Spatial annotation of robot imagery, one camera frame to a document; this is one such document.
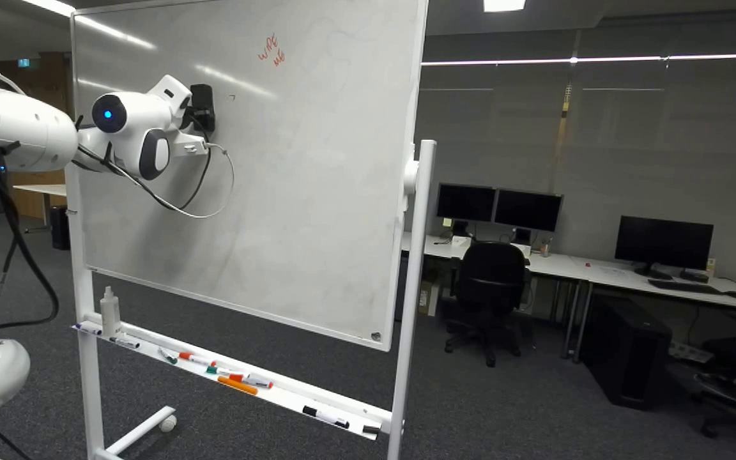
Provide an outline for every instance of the computer mouse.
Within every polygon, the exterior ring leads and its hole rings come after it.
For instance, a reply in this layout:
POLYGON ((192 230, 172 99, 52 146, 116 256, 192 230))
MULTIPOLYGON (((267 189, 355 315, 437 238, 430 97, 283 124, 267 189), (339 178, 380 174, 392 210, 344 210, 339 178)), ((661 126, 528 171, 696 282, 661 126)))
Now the computer mouse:
POLYGON ((724 294, 728 295, 729 297, 734 297, 736 299, 736 291, 725 291, 724 294))

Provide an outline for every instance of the gray carpet floor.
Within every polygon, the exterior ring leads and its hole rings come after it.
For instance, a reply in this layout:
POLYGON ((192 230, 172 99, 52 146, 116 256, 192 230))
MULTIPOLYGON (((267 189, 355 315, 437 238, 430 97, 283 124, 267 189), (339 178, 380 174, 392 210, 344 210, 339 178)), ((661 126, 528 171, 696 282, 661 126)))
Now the gray carpet floor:
MULTIPOLYGON (((70 253, 49 234, 26 236, 61 299, 51 324, 0 332, 28 349, 24 389, 0 410, 0 430, 34 459, 84 459, 70 253)), ((0 217, 0 270, 10 238, 0 217)), ((381 353, 227 309, 96 276, 113 286, 123 319, 390 408, 396 348, 381 353)), ((49 301, 17 256, 0 299, 0 321, 46 314, 49 301)), ((412 459, 736 459, 736 431, 718 440, 697 431, 712 410, 686 397, 654 411, 611 405, 587 368, 558 358, 561 333, 537 326, 537 347, 514 358, 499 352, 488 369, 473 347, 446 355, 447 333, 432 318, 417 323, 403 458, 412 459)), ((388 437, 371 442, 313 422, 125 349, 99 344, 106 442, 171 405, 178 427, 145 437, 125 458, 385 458, 388 437)), ((17 456, 0 442, 0 457, 17 456)))

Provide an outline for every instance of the caster wheel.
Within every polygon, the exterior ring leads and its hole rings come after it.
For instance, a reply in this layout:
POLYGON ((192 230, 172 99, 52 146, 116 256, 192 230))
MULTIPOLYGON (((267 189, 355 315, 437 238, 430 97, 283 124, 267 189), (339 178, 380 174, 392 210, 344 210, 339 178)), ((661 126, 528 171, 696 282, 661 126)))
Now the caster wheel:
POLYGON ((706 426, 705 424, 700 427, 700 433, 709 438, 710 440, 717 438, 717 431, 715 431, 710 426, 706 426))
POLYGON ((175 425, 178 425, 178 419, 174 415, 170 415, 158 425, 158 428, 161 428, 161 431, 163 431, 164 433, 169 433, 169 431, 175 429, 175 425))

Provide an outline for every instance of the keyboard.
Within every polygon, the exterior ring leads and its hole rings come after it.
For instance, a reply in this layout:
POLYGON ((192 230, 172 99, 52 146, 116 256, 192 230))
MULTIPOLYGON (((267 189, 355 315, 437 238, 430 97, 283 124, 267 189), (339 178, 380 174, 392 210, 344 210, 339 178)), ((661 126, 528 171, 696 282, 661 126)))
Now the keyboard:
POLYGON ((698 294, 715 294, 723 295, 723 291, 718 291, 707 284, 693 284, 690 282, 672 282, 671 280, 648 280, 649 284, 655 288, 668 289, 671 291, 697 292, 698 294))

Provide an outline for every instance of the white bottle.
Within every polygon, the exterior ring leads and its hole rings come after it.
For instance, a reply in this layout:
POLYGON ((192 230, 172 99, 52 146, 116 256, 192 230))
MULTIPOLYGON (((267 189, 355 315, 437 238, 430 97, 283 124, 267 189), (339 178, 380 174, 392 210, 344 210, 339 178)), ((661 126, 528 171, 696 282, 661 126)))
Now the white bottle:
POLYGON ((113 295, 112 288, 107 286, 102 299, 102 326, 104 337, 117 337, 122 332, 121 315, 118 306, 118 297, 113 295))

